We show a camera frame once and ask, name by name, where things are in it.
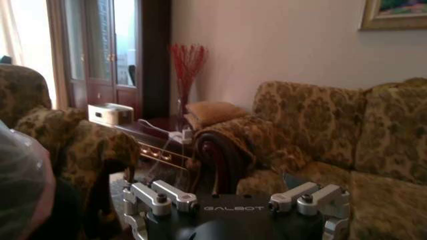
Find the orange pillow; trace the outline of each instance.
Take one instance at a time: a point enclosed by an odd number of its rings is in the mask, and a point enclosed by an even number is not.
[[[195,130],[248,115],[241,107],[223,101],[200,101],[187,104],[185,107],[188,114],[184,117]]]

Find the sofa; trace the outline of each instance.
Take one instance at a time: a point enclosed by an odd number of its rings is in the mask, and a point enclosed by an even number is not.
[[[36,71],[0,64],[0,120],[40,142],[49,152],[54,176],[77,190],[80,238],[108,238],[121,230],[110,203],[109,174],[128,170],[133,176],[138,144],[85,118],[84,110],[52,109],[46,83]]]
[[[283,173],[349,191],[348,239],[427,239],[427,79],[369,89],[267,81],[252,114],[196,134],[215,192],[285,192]]]

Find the red branch decoration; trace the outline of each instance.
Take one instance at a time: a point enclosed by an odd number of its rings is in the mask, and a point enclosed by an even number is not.
[[[173,44],[169,51],[177,77],[177,94],[187,101],[195,77],[207,61],[208,50],[196,44],[191,46]]]

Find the wooden side table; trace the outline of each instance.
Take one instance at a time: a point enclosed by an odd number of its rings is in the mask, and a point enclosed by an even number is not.
[[[168,132],[176,131],[176,126],[183,124],[175,116],[153,118],[148,122]],[[157,163],[161,167],[185,172],[188,184],[185,189],[181,190],[193,193],[200,177],[200,165],[195,161],[193,145],[183,145],[173,140],[168,141],[169,136],[165,132],[140,121],[113,127],[134,137],[140,145],[141,164],[147,162],[151,163],[149,165]]]

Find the picture frame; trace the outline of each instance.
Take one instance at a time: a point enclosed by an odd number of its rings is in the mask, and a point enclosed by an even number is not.
[[[399,0],[365,0],[359,30],[427,29],[427,1],[400,1],[401,5]]]

